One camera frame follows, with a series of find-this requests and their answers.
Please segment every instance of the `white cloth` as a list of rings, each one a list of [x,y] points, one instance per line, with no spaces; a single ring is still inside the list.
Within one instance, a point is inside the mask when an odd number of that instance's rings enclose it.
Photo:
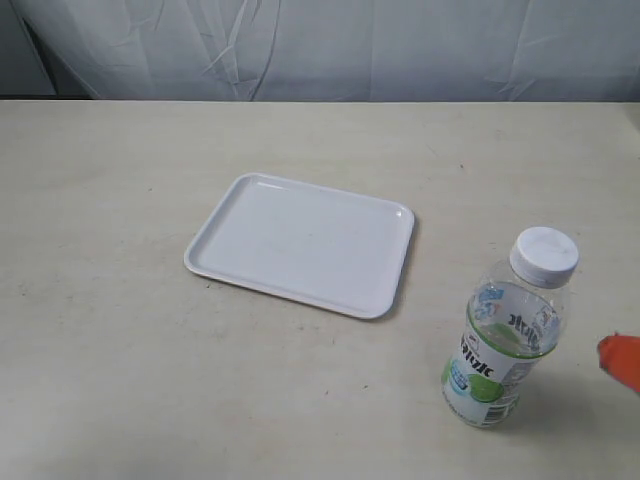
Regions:
[[[637,0],[14,0],[97,98],[640,99]]]

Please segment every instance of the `white bottle cap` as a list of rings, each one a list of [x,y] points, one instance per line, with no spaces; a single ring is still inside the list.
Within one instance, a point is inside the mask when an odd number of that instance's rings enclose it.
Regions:
[[[578,257],[578,247],[564,233],[549,227],[532,227],[518,236],[509,262],[525,282],[551,289],[569,281]]]

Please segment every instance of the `plastic bottle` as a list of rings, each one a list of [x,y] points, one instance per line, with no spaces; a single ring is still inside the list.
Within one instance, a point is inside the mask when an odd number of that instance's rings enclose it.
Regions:
[[[444,397],[463,421],[491,427],[511,414],[518,385],[564,330],[567,282],[577,264],[578,248],[567,235],[533,227],[483,276],[442,374]]]

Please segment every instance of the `bottle label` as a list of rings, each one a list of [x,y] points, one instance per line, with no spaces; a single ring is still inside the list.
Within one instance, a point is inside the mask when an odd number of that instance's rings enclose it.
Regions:
[[[518,403],[518,385],[548,353],[535,354],[541,341],[544,339],[546,343],[558,335],[557,316],[540,297],[529,294],[529,301],[514,308],[519,302],[514,302],[514,295],[508,294],[517,293],[514,287],[520,290],[515,285],[487,286],[472,298],[466,329],[442,373],[447,403],[465,422],[478,427],[494,425],[509,416]],[[534,355],[510,354],[507,348],[489,344],[476,331],[473,320],[476,325],[478,321],[484,322],[487,331],[493,332],[493,338],[503,338],[513,342],[512,345],[526,345]]]

